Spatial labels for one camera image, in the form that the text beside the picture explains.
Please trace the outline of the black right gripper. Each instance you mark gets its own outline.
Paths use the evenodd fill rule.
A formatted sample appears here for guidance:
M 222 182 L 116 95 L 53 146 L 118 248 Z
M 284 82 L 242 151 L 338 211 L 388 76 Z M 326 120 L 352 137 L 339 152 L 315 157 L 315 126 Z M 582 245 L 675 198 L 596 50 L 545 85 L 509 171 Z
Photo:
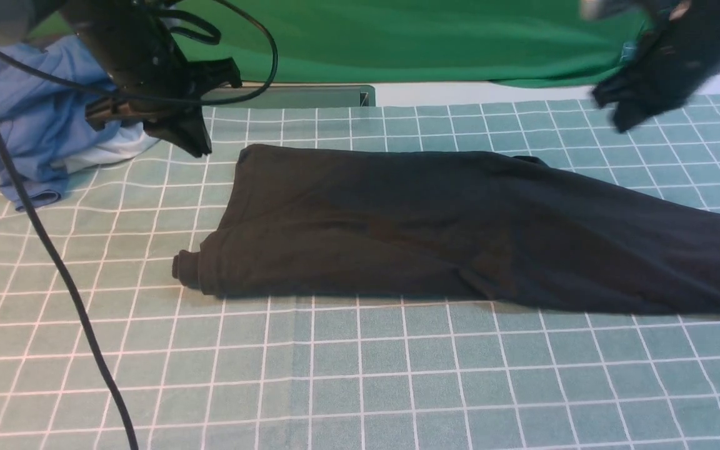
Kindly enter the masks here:
M 635 1 L 651 18 L 634 59 L 591 91 L 619 134 L 684 106 L 720 73 L 720 1 Z

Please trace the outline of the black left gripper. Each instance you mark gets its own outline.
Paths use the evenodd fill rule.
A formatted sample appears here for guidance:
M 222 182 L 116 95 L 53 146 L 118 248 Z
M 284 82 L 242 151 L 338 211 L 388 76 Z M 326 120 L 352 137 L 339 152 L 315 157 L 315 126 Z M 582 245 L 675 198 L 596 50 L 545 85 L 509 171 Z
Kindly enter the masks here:
M 182 11 L 161 11 L 131 1 L 69 1 L 63 18 L 114 83 L 131 100 L 102 99 L 86 106 L 95 130 L 122 121 L 143 125 L 148 136 L 171 143 L 194 158 L 212 153 L 212 142 L 200 106 L 181 106 L 158 99 L 200 99 L 218 86 L 240 88 L 242 74 L 234 59 L 191 62 L 174 40 L 180 27 L 164 18 L 191 24 L 202 21 Z

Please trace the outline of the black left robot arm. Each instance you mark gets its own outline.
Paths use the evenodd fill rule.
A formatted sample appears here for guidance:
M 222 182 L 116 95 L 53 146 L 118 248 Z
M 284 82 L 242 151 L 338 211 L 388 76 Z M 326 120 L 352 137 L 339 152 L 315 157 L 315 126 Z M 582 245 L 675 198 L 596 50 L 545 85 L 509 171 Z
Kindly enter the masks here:
M 112 121 L 142 123 L 148 136 L 195 158 L 211 153 L 196 102 L 223 85 L 240 88 L 231 57 L 191 62 L 174 34 L 217 44 L 222 34 L 202 18 L 168 9 L 166 1 L 0 1 L 0 46 L 23 40 L 46 18 L 60 15 L 115 85 L 111 97 L 85 108 L 94 130 Z M 178 99 L 192 105 L 177 104 Z

